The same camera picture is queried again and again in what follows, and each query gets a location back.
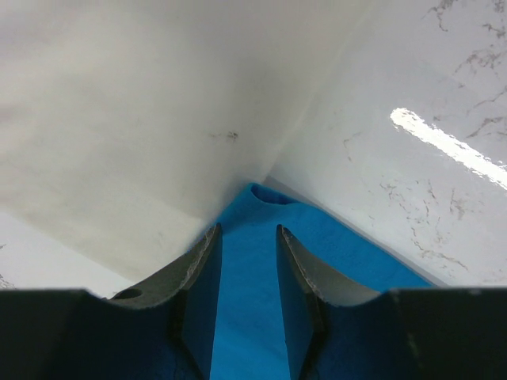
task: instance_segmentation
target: towel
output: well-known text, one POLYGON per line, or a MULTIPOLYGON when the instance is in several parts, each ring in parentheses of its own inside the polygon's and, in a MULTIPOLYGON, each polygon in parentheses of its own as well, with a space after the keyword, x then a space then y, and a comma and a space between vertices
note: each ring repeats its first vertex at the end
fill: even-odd
POLYGON ((223 264, 212 380, 289 379, 276 272, 276 226, 314 255, 367 287, 427 287, 394 257, 325 212, 259 184, 218 217, 223 264))

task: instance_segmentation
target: blue fabric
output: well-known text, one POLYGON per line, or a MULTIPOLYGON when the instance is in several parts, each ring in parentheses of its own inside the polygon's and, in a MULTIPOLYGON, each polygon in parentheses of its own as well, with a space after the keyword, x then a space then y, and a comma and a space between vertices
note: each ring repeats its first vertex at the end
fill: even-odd
POLYGON ((223 264, 212 380, 289 379, 276 273, 276 226, 378 291, 429 284, 319 209, 251 184, 219 216, 223 264))

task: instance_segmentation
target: white surface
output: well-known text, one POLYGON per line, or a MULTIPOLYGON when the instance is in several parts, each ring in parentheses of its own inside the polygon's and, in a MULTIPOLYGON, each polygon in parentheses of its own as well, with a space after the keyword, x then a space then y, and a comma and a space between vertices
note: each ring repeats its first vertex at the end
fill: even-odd
POLYGON ((0 0, 0 207, 139 280, 262 181, 371 0, 0 0))
POLYGON ((507 284, 505 0, 382 2, 271 177, 448 284, 507 284))
POLYGON ((131 285, 131 281, 0 213, 0 290, 88 288, 109 298, 131 285))

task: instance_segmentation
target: blue towel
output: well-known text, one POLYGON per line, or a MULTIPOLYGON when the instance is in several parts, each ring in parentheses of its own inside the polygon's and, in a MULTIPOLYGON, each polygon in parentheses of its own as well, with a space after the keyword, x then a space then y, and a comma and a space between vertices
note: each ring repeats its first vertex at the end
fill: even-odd
POLYGON ((276 226, 313 254, 367 287, 429 284, 323 211, 251 184, 218 217, 223 264, 212 380, 288 380, 276 273, 276 226))

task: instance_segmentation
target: blue cloth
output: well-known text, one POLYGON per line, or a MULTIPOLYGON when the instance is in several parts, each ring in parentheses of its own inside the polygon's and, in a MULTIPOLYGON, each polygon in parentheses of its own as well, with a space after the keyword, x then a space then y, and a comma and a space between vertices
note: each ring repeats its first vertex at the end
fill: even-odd
POLYGON ((276 272, 276 226, 367 287, 429 284, 323 211, 258 184, 219 216, 223 264, 212 380, 289 379, 276 272))

